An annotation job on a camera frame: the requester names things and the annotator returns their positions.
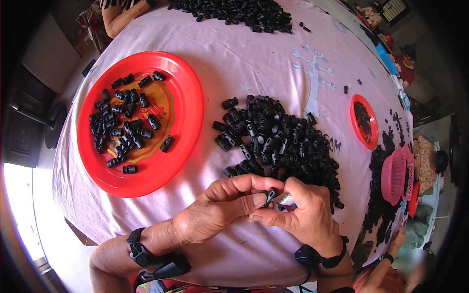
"pink plastic basket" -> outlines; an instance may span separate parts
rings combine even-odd
[[[407,145],[405,145],[403,148],[399,150],[402,150],[402,152],[404,153],[404,158],[406,160],[407,168],[409,169],[409,179],[408,179],[408,184],[407,184],[407,190],[404,190],[404,194],[402,195],[402,198],[406,201],[410,201],[410,199],[412,198],[412,190],[414,188],[414,168],[415,168],[414,156],[410,152],[410,149]]]
[[[392,155],[384,160],[381,170],[381,192],[384,200],[391,205],[396,205],[404,192],[406,176],[405,158],[400,150],[395,150]]]

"black wrist device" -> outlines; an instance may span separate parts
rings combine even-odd
[[[394,262],[394,257],[392,257],[390,254],[386,253],[385,255],[383,255],[383,259],[387,258],[391,264],[393,264]]]
[[[158,4],[158,1],[156,0],[145,0],[145,1],[148,3],[148,5],[150,5],[150,7],[154,7],[155,5]]]
[[[152,266],[155,269],[153,276],[157,279],[166,279],[186,274],[192,268],[186,256],[173,253],[154,256],[140,244],[140,235],[145,228],[139,228],[130,233],[127,243],[130,245],[130,258],[141,267]]]
[[[347,251],[347,236],[340,236],[344,242],[344,246],[339,255],[333,257],[322,257],[314,248],[305,244],[295,252],[295,259],[307,270],[312,271],[318,268],[319,264],[322,264],[325,269],[335,268],[340,264],[342,258]]]

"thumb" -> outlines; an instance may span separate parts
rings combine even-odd
[[[292,231],[296,216],[293,211],[282,212],[279,210],[259,209],[249,215],[248,221],[259,221],[266,226],[276,226],[285,231]]]
[[[267,195],[265,193],[256,193],[253,195],[241,196],[230,202],[220,203],[223,207],[225,215],[229,218],[237,218],[246,216],[261,208],[267,201]]]

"fingernail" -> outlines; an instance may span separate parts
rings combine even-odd
[[[265,193],[259,193],[252,197],[252,201],[255,206],[263,206],[267,201],[267,195]]]
[[[253,220],[253,221],[262,221],[264,219],[264,217],[261,217],[261,216],[256,216],[256,215],[252,215],[249,217],[249,220]]]

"hand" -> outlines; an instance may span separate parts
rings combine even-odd
[[[418,155],[420,153],[420,146],[418,142],[414,141],[414,155]]]
[[[173,218],[180,243],[205,242],[238,218],[261,208],[266,190],[282,190],[282,181],[254,174],[213,182],[189,207]]]
[[[250,214],[249,222],[260,221],[267,226],[277,226],[290,232],[300,242],[313,247],[322,257],[341,253],[343,241],[339,224],[332,219],[329,190],[316,185],[306,185],[295,177],[285,182],[282,193],[295,199],[297,208],[282,212],[259,209]]]
[[[404,226],[399,226],[394,232],[394,237],[391,241],[391,245],[387,250],[387,253],[395,259],[397,256],[397,252],[399,251],[405,240],[406,228]]]

